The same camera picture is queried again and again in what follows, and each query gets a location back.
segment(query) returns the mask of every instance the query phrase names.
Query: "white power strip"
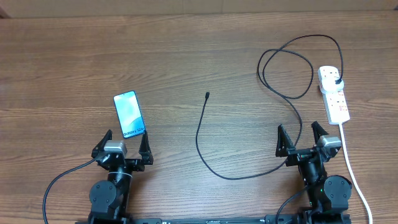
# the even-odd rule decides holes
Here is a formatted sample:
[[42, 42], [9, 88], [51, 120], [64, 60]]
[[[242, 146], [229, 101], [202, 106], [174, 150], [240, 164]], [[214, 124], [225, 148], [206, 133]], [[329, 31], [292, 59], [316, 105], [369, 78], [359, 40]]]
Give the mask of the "white power strip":
[[373, 217], [371, 209], [366, 201], [364, 195], [358, 187], [353, 170], [349, 163], [346, 141], [343, 132], [343, 123], [349, 120], [349, 113], [347, 108], [346, 98], [344, 96], [343, 87], [344, 82], [336, 84], [339, 78], [338, 69], [332, 66], [322, 66], [318, 70], [319, 87], [323, 95], [323, 102], [325, 103], [326, 115], [328, 116], [329, 124], [338, 124], [341, 134], [341, 142], [343, 144], [344, 157], [346, 160], [348, 172], [354, 183], [355, 189], [361, 197], [366, 211], [369, 216], [369, 224], [373, 224]]

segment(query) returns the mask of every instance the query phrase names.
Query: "smartphone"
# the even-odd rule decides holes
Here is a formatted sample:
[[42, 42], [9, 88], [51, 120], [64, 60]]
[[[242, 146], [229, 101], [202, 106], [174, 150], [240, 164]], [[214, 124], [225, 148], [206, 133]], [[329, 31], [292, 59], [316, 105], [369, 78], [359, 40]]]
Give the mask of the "smartphone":
[[145, 131], [144, 118], [139, 109], [135, 91], [122, 93], [113, 97], [120, 127], [124, 138], [131, 138]]

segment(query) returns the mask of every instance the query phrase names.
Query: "black cable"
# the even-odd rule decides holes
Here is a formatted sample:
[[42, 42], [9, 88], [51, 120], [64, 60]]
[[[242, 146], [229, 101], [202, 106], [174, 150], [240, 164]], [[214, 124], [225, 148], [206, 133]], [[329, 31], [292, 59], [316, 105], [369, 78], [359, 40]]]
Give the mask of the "black cable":
[[49, 191], [50, 191], [51, 187], [53, 186], [53, 184], [54, 184], [59, 178], [63, 177], [64, 175], [69, 174], [70, 172], [73, 172], [73, 171], [78, 170], [78, 169], [80, 169], [80, 168], [83, 168], [83, 167], [85, 167], [85, 166], [87, 166], [87, 165], [90, 165], [90, 164], [93, 163], [94, 161], [95, 161], [95, 159], [92, 159], [92, 160], [86, 162], [85, 164], [82, 164], [82, 165], [80, 165], [80, 166], [78, 166], [78, 167], [75, 167], [75, 168], [73, 168], [73, 169], [70, 169], [70, 170], [68, 170], [68, 171], [65, 171], [65, 172], [63, 172], [62, 174], [58, 175], [56, 178], [54, 178], [54, 179], [51, 181], [50, 185], [47, 187], [47, 190], [46, 190], [45, 193], [44, 193], [44, 198], [43, 198], [43, 219], [44, 219], [44, 223], [45, 223], [45, 224], [49, 224], [49, 222], [47, 221], [47, 214], [46, 214], [46, 212], [45, 212], [45, 202], [46, 202], [46, 200], [47, 200], [47, 195], [49, 194]]
[[206, 93], [206, 96], [205, 96], [205, 97], [206, 97], [205, 104], [203, 105], [203, 109], [202, 109], [202, 111], [201, 111], [201, 116], [200, 116], [200, 120], [199, 120], [199, 125], [198, 125], [198, 130], [197, 130], [197, 136], [196, 136], [196, 144], [197, 144], [197, 151], [198, 151], [198, 154], [199, 154], [199, 156], [200, 156], [200, 159], [201, 159], [202, 162], [207, 166], [207, 168], [208, 168], [212, 173], [214, 173], [214, 175], [216, 175], [217, 177], [221, 177], [222, 179], [226, 179], [226, 180], [243, 180], [243, 179], [248, 179], [248, 178], [253, 178], [253, 177], [260, 177], [260, 176], [262, 176], [262, 175], [270, 174], [270, 173], [274, 172], [275, 170], [281, 168], [281, 167], [286, 163], [287, 159], [286, 159], [283, 163], [281, 163], [281, 165], [279, 165], [279, 166], [277, 166], [277, 167], [273, 168], [272, 170], [269, 170], [269, 171], [267, 171], [267, 172], [265, 172], [265, 173], [256, 174], [256, 175], [250, 175], [250, 176], [247, 176], [247, 177], [235, 177], [235, 178], [224, 177], [224, 176], [222, 176], [222, 175], [217, 174], [212, 168], [210, 168], [210, 166], [209, 166], [209, 165], [206, 163], [206, 161], [204, 160], [203, 156], [201, 156], [201, 153], [200, 153], [200, 150], [199, 150], [199, 147], [198, 147], [198, 134], [199, 134], [199, 129], [200, 129], [200, 125], [201, 125], [201, 120], [202, 120], [202, 118], [203, 118], [203, 114], [205, 113], [205, 106], [206, 106], [207, 99], [209, 98], [209, 96], [210, 96], [210, 92], [207, 92], [207, 93]]
[[[336, 46], [337, 46], [337, 48], [338, 48], [338, 51], [339, 51], [339, 54], [340, 54], [340, 59], [341, 59], [341, 75], [340, 75], [340, 78], [336, 81], [336, 83], [339, 84], [339, 83], [341, 82], [341, 79], [343, 78], [343, 54], [342, 54], [342, 52], [341, 52], [341, 49], [340, 49], [340, 46], [339, 46], [338, 42], [337, 42], [334, 38], [332, 38], [332, 37], [330, 37], [330, 36], [328, 36], [328, 35], [323, 35], [323, 34], [312, 34], [312, 35], [304, 35], [304, 36], [301, 36], [301, 37], [296, 37], [296, 38], [294, 38], [294, 39], [288, 41], [286, 44], [284, 44], [283, 46], [281, 46], [279, 49], [269, 49], [269, 50], [266, 50], [266, 51], [261, 55], [260, 60], [259, 60], [259, 63], [258, 63], [258, 65], [257, 65], [257, 75], [258, 75], [258, 77], [259, 77], [261, 83], [262, 83], [265, 87], [267, 87], [268, 89], [270, 89], [271, 91], [273, 91], [276, 95], [279, 95], [280, 97], [282, 97], [282, 98], [293, 108], [293, 110], [294, 110], [295, 113], [297, 114], [298, 121], [299, 121], [299, 123], [300, 123], [300, 131], [298, 132], [297, 139], [296, 139], [296, 141], [295, 141], [295, 143], [294, 143], [295, 146], [297, 145], [297, 143], [298, 143], [298, 141], [299, 141], [299, 139], [300, 139], [301, 133], [302, 133], [303, 121], [302, 121], [302, 119], [301, 119], [301, 116], [300, 116], [299, 112], [298, 112], [297, 109], [295, 108], [295, 106], [294, 106], [288, 99], [296, 100], [296, 99], [299, 99], [299, 98], [303, 97], [303, 96], [307, 93], [307, 91], [308, 91], [308, 90], [310, 89], [310, 87], [311, 87], [312, 80], [313, 80], [313, 66], [312, 66], [311, 62], [310, 62], [307, 58], [305, 58], [303, 55], [300, 55], [299, 53], [294, 52], [294, 51], [291, 51], [291, 50], [284, 50], [283, 48], [285, 48], [285, 47], [286, 47], [287, 45], [289, 45], [291, 42], [293, 42], [293, 41], [295, 41], [295, 40], [297, 40], [297, 39], [304, 38], [304, 37], [327, 37], [327, 38], [331, 39], [331, 40], [336, 44]], [[267, 60], [266, 64], [264, 65], [264, 67], [263, 67], [263, 69], [262, 69], [262, 78], [263, 78], [263, 79], [261, 79], [260, 71], [259, 71], [261, 60], [262, 60], [263, 56], [265, 56], [266, 53], [271, 52], [271, 51], [275, 51], [275, 52], [269, 57], [269, 59]], [[300, 58], [304, 59], [304, 60], [309, 64], [309, 66], [311, 67], [311, 80], [310, 80], [310, 83], [308, 84], [307, 89], [306, 89], [301, 95], [299, 95], [299, 96], [287, 96], [287, 95], [283, 95], [283, 94], [279, 93], [278, 91], [274, 90], [274, 89], [270, 86], [270, 84], [267, 83], [266, 74], [265, 74], [266, 67], [267, 67], [268, 63], [271, 61], [271, 59], [272, 59], [272, 58], [275, 56], [275, 54], [277, 54], [278, 52], [287, 52], [287, 53], [290, 53], [290, 54], [294, 54], [294, 55], [296, 55], [296, 56], [299, 56]], [[247, 177], [236, 177], [236, 178], [224, 177], [224, 176], [222, 176], [222, 175], [217, 174], [212, 168], [210, 168], [210, 166], [206, 163], [206, 161], [205, 161], [204, 158], [202, 157], [202, 155], [201, 155], [201, 153], [200, 153], [200, 150], [199, 150], [199, 147], [198, 147], [198, 133], [199, 133], [201, 121], [202, 121], [202, 118], [203, 118], [203, 114], [204, 114], [204, 112], [205, 112], [205, 106], [206, 106], [207, 99], [209, 98], [209, 95], [210, 95], [210, 93], [207, 92], [207, 93], [206, 93], [206, 96], [205, 96], [206, 100], [205, 100], [205, 104], [203, 105], [203, 109], [202, 109], [201, 116], [200, 116], [200, 120], [199, 120], [197, 135], [196, 135], [196, 145], [197, 145], [197, 151], [198, 151], [198, 154], [199, 154], [199, 156], [200, 156], [200, 159], [201, 159], [202, 162], [207, 166], [207, 168], [208, 168], [212, 173], [214, 173], [214, 175], [216, 175], [216, 176], [218, 176], [218, 177], [221, 177], [222, 179], [226, 179], [226, 180], [242, 180], [242, 179], [248, 179], [248, 178], [253, 178], [253, 177], [260, 177], [260, 176], [262, 176], [262, 175], [266, 175], [266, 174], [270, 174], [271, 172], [274, 172], [275, 170], [281, 168], [281, 167], [287, 162], [287, 159], [286, 159], [283, 163], [281, 163], [281, 165], [279, 165], [279, 166], [273, 168], [272, 170], [269, 170], [269, 171], [267, 171], [267, 172], [261, 173], [261, 174], [250, 175], [250, 176], [247, 176]]]
[[284, 209], [284, 207], [285, 207], [291, 200], [297, 198], [297, 197], [300, 196], [302, 193], [306, 192], [309, 188], [310, 188], [309, 185], [306, 186], [306, 187], [304, 187], [304, 189], [302, 189], [301, 191], [299, 191], [299, 192], [297, 192], [296, 194], [294, 194], [293, 196], [291, 196], [289, 199], [287, 199], [287, 200], [280, 206], [280, 208], [278, 209], [278, 212], [276, 213], [276, 216], [275, 216], [275, 224], [278, 224], [278, 223], [279, 223], [278, 219], [279, 219], [279, 215], [280, 215], [282, 209]]

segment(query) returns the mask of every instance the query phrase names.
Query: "power plug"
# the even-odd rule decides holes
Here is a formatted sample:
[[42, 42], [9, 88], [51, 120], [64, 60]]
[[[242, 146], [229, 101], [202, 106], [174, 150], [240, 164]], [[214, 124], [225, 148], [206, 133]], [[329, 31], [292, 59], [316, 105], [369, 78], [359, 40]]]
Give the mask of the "power plug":
[[324, 94], [343, 90], [344, 81], [339, 84], [336, 81], [340, 78], [338, 69], [333, 66], [322, 66], [318, 69], [319, 87]]
[[348, 121], [349, 113], [343, 92], [344, 82], [342, 80], [336, 84], [336, 80], [340, 78], [338, 69], [322, 66], [318, 70], [318, 78], [329, 124], [342, 124]]

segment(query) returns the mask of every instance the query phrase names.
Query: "wooden table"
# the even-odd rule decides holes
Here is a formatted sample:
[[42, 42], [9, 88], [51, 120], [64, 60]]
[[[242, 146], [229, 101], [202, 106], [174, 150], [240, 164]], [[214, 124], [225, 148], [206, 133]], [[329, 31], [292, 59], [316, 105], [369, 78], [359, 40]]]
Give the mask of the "wooden table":
[[[195, 133], [210, 91], [199, 145], [209, 165], [228, 177], [269, 170], [277, 126], [292, 139], [299, 123], [289, 105], [256, 76], [263, 51], [307, 34], [333, 36], [343, 50], [351, 120], [348, 152], [375, 223], [398, 218], [398, 13], [317, 12], [205, 16], [88, 17], [0, 20], [0, 223], [42, 223], [42, 198], [61, 172], [90, 160], [108, 129], [121, 139], [113, 96], [136, 90], [155, 164], [135, 174], [129, 211], [137, 218], [261, 217], [303, 187], [295, 167], [255, 179], [213, 175], [195, 149]], [[334, 43], [307, 38], [291, 44], [315, 70], [340, 67]], [[279, 54], [269, 83], [288, 95], [303, 92], [310, 69]], [[315, 74], [293, 104], [303, 118], [298, 148], [313, 144], [313, 121], [331, 134]], [[138, 157], [141, 138], [126, 140]], [[349, 178], [343, 153], [326, 164]], [[88, 192], [106, 171], [90, 165], [51, 189], [50, 223], [84, 220]], [[284, 213], [308, 205], [306, 196]], [[353, 190], [353, 223], [366, 211]]]

